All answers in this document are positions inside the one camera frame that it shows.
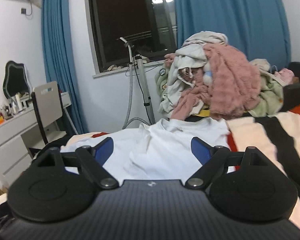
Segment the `desk drawer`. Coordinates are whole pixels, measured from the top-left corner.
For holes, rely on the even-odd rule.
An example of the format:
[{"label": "desk drawer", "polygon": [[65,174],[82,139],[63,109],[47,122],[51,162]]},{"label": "desk drawer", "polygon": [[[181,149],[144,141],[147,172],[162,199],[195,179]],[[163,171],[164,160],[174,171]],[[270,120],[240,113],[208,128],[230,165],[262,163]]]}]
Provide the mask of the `desk drawer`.
[{"label": "desk drawer", "polygon": [[10,122],[9,121],[0,126],[0,145],[20,134],[31,125],[34,125],[37,122],[37,119],[34,110],[32,110],[21,116],[14,117]]},{"label": "desk drawer", "polygon": [[28,154],[28,150],[20,136],[0,147],[0,174],[6,173],[26,154]]},{"label": "desk drawer", "polygon": [[20,160],[11,170],[3,175],[3,179],[7,183],[7,186],[10,187],[11,184],[25,171],[31,163],[30,155],[26,155],[22,160]]}]

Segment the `blue curtain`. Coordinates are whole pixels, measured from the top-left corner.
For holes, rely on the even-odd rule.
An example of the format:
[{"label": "blue curtain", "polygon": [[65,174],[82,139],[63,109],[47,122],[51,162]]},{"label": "blue curtain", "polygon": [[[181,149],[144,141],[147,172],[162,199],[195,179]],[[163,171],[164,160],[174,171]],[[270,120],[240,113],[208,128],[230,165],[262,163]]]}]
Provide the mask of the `blue curtain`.
[{"label": "blue curtain", "polygon": [[43,0],[42,44],[46,81],[57,81],[62,91],[71,97],[71,119],[79,134],[88,132],[84,119],[77,76],[75,73],[70,21],[69,0]]},{"label": "blue curtain", "polygon": [[178,47],[194,33],[224,33],[249,60],[266,58],[279,68],[291,60],[282,0],[175,0]]}]

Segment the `carbon fiber surface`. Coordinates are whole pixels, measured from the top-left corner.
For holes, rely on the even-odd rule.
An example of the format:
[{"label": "carbon fiber surface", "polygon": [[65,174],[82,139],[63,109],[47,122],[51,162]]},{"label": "carbon fiber surface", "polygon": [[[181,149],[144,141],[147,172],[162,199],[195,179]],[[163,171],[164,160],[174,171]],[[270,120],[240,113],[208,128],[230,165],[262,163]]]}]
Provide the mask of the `carbon fiber surface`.
[{"label": "carbon fiber surface", "polygon": [[266,225],[231,220],[215,210],[205,193],[186,189],[178,180],[127,180],[119,189],[101,192],[70,220],[16,220],[1,235],[6,240],[297,240],[300,230],[288,220]]}]

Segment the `chair backrest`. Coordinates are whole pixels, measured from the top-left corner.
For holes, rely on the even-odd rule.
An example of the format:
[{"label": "chair backrest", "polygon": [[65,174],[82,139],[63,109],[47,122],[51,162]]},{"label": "chair backrest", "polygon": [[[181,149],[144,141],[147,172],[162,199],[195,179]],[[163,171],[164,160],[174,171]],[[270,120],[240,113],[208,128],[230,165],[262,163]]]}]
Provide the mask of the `chair backrest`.
[{"label": "chair backrest", "polygon": [[35,87],[32,94],[35,95],[34,108],[37,106],[39,118],[44,128],[62,116],[61,97],[56,81]]}]

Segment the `pink cloth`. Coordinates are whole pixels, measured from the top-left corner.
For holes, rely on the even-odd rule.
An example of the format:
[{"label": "pink cloth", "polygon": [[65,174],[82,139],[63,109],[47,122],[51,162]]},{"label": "pink cloth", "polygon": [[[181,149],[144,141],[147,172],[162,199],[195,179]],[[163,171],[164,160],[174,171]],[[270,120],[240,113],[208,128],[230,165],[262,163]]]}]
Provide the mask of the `pink cloth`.
[{"label": "pink cloth", "polygon": [[171,118],[186,119],[199,99],[210,105],[210,117],[216,120],[240,117],[253,109],[260,102],[258,68],[233,46],[206,44],[203,48],[211,65],[212,85],[204,85],[202,68],[193,70],[195,87],[182,92]]},{"label": "pink cloth", "polygon": [[276,71],[275,76],[279,77],[286,85],[291,85],[295,74],[290,69],[283,68],[279,72]]},{"label": "pink cloth", "polygon": [[165,58],[164,63],[167,68],[171,67],[175,57],[176,57],[175,53],[170,53],[170,54],[167,54],[164,56],[164,58]]}]

